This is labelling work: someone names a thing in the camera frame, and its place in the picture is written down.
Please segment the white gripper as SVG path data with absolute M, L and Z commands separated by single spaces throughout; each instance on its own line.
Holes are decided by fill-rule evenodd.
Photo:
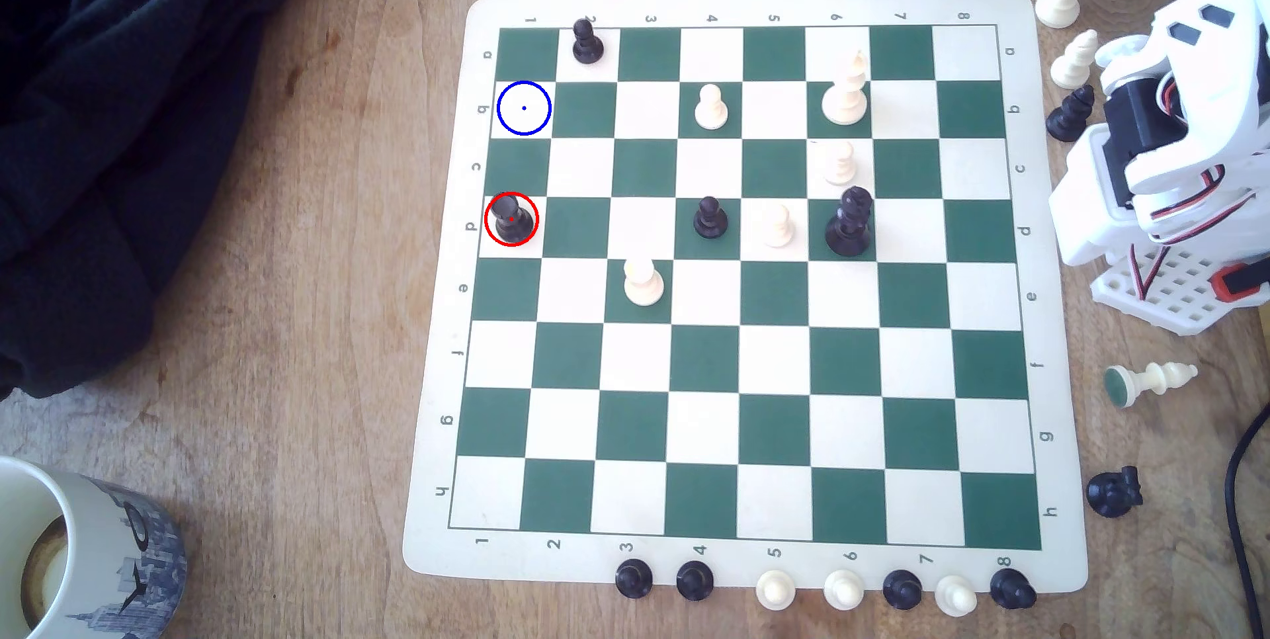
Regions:
M 1173 0 L 1100 48 L 1104 97 L 1138 85 L 1168 116 L 1267 118 L 1267 0 Z

